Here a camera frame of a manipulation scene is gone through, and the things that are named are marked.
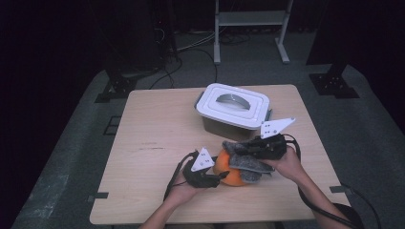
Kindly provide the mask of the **person's left hand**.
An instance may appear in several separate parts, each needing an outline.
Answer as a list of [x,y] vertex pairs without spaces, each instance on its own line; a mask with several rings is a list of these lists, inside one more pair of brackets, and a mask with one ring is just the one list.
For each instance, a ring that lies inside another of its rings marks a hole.
[[175,206],[180,206],[191,200],[199,193],[199,191],[200,189],[195,188],[186,182],[183,174],[179,174],[165,201],[174,204]]

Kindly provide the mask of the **brown translucent storage box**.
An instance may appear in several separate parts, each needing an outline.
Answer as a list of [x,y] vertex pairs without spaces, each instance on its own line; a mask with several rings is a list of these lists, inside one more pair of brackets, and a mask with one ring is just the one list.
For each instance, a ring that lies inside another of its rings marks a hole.
[[248,130],[245,128],[240,128],[219,121],[215,121],[203,116],[202,116],[202,123],[204,129],[209,133],[214,135],[220,135],[222,137],[236,141],[252,138],[255,134],[257,134],[260,131],[261,128],[260,126],[258,130]]

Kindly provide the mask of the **white box lid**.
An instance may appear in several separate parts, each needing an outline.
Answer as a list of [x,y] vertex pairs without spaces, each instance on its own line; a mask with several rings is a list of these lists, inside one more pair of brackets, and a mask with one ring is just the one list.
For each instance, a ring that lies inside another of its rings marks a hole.
[[269,98],[250,90],[213,83],[202,93],[195,108],[203,117],[258,130],[266,119]]

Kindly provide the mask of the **grey cloth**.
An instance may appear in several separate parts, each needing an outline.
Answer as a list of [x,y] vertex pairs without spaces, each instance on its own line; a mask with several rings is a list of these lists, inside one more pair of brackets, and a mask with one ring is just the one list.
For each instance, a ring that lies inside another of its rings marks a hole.
[[262,174],[270,175],[274,171],[272,166],[246,154],[246,142],[224,141],[222,146],[229,153],[229,167],[240,171],[240,178],[243,183],[258,183]]

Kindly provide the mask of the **orange plush toy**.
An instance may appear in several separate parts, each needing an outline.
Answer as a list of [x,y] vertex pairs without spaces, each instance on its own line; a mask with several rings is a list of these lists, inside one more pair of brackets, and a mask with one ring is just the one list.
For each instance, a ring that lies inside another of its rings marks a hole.
[[215,165],[212,168],[215,175],[227,172],[227,176],[222,180],[222,183],[229,186],[245,186],[246,182],[242,181],[241,171],[239,169],[231,168],[229,165],[230,154],[222,149],[215,161]]

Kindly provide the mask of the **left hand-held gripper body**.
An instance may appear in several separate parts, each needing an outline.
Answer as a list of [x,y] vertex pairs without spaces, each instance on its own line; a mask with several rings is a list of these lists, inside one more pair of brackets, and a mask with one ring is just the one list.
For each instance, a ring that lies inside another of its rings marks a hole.
[[214,165],[214,159],[202,148],[200,152],[192,153],[192,159],[185,164],[182,174],[186,182],[194,188],[216,188],[220,178],[207,173]]

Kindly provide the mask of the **black round seat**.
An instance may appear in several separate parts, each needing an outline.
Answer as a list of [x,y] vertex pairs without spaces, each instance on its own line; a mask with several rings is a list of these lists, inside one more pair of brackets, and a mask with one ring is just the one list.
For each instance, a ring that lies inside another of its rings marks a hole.
[[343,205],[340,203],[335,203],[334,206],[350,221],[352,222],[358,229],[365,229],[364,224],[362,222],[361,217],[358,213],[353,210],[350,206]]

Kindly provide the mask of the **white metal stand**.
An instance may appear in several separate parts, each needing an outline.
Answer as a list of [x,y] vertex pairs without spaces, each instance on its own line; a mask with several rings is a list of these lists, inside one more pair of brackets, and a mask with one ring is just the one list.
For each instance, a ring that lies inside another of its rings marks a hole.
[[250,26],[280,26],[281,32],[275,44],[284,64],[290,62],[284,39],[294,0],[288,0],[284,10],[267,11],[220,11],[220,0],[215,0],[213,62],[221,63],[220,28]]

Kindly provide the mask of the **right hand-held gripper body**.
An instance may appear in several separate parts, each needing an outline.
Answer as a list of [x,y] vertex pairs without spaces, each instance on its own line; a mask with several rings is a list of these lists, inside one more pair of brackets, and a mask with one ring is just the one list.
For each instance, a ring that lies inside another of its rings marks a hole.
[[259,159],[280,159],[287,151],[287,141],[281,132],[294,121],[294,117],[264,121],[260,134],[254,138],[254,156]]

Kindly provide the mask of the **black stand base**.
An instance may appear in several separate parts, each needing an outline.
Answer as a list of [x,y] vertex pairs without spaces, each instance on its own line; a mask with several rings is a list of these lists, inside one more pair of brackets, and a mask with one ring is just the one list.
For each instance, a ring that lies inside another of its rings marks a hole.
[[108,75],[109,80],[103,91],[97,95],[95,103],[108,103],[112,99],[126,99],[137,85],[134,77],[124,77],[121,74]]
[[356,90],[342,76],[346,67],[346,64],[332,64],[326,73],[312,73],[309,78],[320,95],[333,95],[337,99],[358,98]]

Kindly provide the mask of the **black tape rectangle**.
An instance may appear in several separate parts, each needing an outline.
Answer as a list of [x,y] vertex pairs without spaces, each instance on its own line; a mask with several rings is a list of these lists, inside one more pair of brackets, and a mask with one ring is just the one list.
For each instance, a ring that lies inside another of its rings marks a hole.
[[120,115],[112,115],[104,127],[104,135],[116,135],[121,120]]

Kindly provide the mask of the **person's right hand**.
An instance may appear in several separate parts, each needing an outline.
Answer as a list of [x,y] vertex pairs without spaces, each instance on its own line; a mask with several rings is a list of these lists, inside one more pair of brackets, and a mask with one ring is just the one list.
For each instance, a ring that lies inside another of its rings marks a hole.
[[296,184],[301,183],[309,177],[301,165],[295,150],[289,146],[287,146],[286,153],[280,159],[262,159],[262,162],[272,166],[279,174]]

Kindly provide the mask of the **black tape strip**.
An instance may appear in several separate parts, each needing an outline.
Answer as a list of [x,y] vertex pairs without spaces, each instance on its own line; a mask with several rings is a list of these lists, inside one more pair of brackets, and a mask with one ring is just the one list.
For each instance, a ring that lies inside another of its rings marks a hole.
[[344,186],[344,185],[340,185],[340,186],[331,186],[330,187],[330,191],[332,193],[344,193],[346,195],[352,195],[353,194],[353,190],[351,187],[348,186]]
[[108,198],[108,196],[109,196],[108,192],[95,193],[94,195],[88,196],[87,201],[88,202],[94,202],[96,199]]

